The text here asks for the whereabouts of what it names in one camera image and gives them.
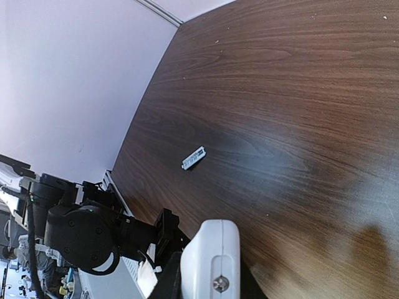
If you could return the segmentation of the white remote control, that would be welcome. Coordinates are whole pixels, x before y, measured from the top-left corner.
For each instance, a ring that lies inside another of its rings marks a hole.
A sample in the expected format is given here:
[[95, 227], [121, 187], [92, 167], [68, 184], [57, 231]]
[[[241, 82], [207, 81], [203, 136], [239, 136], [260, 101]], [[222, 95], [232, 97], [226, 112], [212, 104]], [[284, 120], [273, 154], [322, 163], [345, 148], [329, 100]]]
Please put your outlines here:
[[183, 298], [240, 297], [240, 240], [236, 224], [204, 221], [180, 260]]

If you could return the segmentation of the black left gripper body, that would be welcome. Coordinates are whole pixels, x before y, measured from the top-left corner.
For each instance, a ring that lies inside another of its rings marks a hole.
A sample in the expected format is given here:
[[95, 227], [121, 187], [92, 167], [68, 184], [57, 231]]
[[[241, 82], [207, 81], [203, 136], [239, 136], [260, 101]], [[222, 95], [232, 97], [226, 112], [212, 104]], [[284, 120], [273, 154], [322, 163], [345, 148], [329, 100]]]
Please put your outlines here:
[[181, 252], [190, 238], [179, 228], [180, 218], [171, 210], [163, 208], [155, 221], [156, 259], [168, 259], [174, 252]]

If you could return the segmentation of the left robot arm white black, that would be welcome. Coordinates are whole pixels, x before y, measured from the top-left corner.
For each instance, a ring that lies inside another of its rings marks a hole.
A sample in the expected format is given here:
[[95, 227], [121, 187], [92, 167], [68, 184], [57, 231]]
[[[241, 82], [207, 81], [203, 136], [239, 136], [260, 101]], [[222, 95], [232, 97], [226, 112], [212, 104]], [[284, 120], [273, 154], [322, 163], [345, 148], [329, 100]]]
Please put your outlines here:
[[30, 231], [33, 222], [46, 246], [93, 275], [112, 273], [121, 257], [164, 267], [190, 241], [169, 209], [150, 225], [123, 213], [114, 187], [38, 175], [7, 156], [1, 156], [1, 200], [17, 224]]

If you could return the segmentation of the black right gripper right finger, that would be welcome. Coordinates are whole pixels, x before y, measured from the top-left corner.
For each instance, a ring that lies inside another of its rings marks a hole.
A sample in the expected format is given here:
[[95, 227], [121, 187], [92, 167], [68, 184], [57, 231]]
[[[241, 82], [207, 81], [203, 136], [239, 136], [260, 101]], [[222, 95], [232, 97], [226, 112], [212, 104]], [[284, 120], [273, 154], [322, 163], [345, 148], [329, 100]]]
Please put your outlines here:
[[267, 299], [244, 259], [240, 259], [240, 299]]

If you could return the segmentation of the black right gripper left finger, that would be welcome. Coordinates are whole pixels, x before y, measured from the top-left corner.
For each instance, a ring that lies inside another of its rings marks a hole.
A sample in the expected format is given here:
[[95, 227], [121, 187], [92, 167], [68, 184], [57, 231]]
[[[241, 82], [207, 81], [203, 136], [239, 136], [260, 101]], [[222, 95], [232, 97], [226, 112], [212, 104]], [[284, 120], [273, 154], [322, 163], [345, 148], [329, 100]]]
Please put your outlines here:
[[148, 298], [182, 299], [181, 257], [183, 251], [173, 252]]

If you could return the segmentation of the white battery cover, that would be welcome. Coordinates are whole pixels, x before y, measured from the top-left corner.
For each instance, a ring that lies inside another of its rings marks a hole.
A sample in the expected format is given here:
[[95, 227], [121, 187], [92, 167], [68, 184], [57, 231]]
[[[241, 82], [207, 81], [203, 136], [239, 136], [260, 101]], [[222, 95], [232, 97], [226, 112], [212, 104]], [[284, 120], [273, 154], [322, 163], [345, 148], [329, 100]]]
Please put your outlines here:
[[197, 162], [206, 156], [206, 150], [204, 146], [200, 146], [196, 151], [191, 153], [186, 159], [182, 161], [181, 168], [183, 170], [188, 170], [194, 166]]

